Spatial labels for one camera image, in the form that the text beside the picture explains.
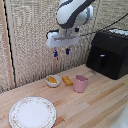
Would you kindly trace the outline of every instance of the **black cable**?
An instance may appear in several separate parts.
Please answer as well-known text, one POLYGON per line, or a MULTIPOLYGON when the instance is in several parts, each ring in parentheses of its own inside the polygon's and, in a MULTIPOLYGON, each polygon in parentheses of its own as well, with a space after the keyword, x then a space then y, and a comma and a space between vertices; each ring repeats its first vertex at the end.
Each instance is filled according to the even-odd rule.
POLYGON ((86 35, 89 35, 89 34, 93 34, 93 33, 97 33, 97 32, 99 32, 99 31, 102 31, 102 30, 104 30, 104 29, 106 29, 106 28, 108 28, 108 27, 110 27, 110 26, 112 26, 112 25, 118 23, 120 20, 124 19, 127 15, 128 15, 128 13, 127 13, 126 15, 124 15, 122 18, 120 18, 119 20, 117 20, 117 21, 115 21, 114 23, 112 23, 112 24, 106 26, 106 27, 103 28, 103 29, 100 29, 100 30, 98 30, 98 31, 96 31, 96 32, 91 32, 91 33, 87 33, 87 34, 84 34, 84 35, 80 35, 80 37, 81 37, 81 36, 86 36, 86 35))

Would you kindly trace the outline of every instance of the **beige wall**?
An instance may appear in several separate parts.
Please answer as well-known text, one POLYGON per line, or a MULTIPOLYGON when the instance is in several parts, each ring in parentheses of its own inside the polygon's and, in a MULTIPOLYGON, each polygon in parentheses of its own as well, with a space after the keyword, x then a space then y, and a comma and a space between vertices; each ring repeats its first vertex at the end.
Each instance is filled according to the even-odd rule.
MULTIPOLYGON (((128 0, 102 0, 96 30, 104 28, 128 13, 128 0)), ((110 28, 128 30, 128 16, 110 28)))
MULTIPOLYGON (((46 46, 47 32, 59 28, 56 22, 59 1, 6 0, 17 86, 53 74, 54 69, 57 73, 84 63, 89 36, 80 38, 79 44, 71 47, 69 56, 66 55, 66 47, 57 49, 59 60, 46 46)), ((82 26, 81 34, 89 32, 92 23, 82 26)))
POLYGON ((11 64, 3 2, 0 0, 0 93, 14 88, 11 64))

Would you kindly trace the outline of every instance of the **plate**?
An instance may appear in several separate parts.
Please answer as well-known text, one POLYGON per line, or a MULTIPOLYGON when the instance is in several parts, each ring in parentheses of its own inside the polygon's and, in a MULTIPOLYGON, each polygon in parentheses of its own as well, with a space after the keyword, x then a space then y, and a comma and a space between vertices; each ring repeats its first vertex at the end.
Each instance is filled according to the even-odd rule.
POLYGON ((51 128, 55 120, 55 107, 50 101, 41 97, 22 99, 9 113, 12 128, 51 128))

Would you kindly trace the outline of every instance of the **wooden countertop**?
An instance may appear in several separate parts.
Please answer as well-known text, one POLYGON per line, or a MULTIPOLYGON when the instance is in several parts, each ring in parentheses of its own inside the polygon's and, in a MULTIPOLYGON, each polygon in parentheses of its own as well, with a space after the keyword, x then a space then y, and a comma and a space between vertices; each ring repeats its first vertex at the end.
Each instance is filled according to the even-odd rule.
POLYGON ((109 128, 117 119, 128 101, 128 75, 111 80, 92 71, 85 65, 61 72, 74 82, 75 76, 88 78, 84 93, 77 93, 63 81, 51 88, 45 79, 13 89, 0 95, 0 128, 11 128, 9 111, 19 100, 38 96, 51 101, 57 111, 53 128, 109 128))

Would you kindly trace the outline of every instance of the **yellow object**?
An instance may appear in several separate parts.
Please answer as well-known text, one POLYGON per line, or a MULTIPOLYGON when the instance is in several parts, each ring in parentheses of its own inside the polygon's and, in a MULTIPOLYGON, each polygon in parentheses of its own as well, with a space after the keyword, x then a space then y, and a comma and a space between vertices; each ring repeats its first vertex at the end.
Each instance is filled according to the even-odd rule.
POLYGON ((50 83, 57 83, 56 79, 54 77, 51 77, 51 76, 48 77, 48 81, 50 83))
POLYGON ((62 77, 62 80, 67 86, 73 84, 72 81, 68 78, 68 76, 62 77))

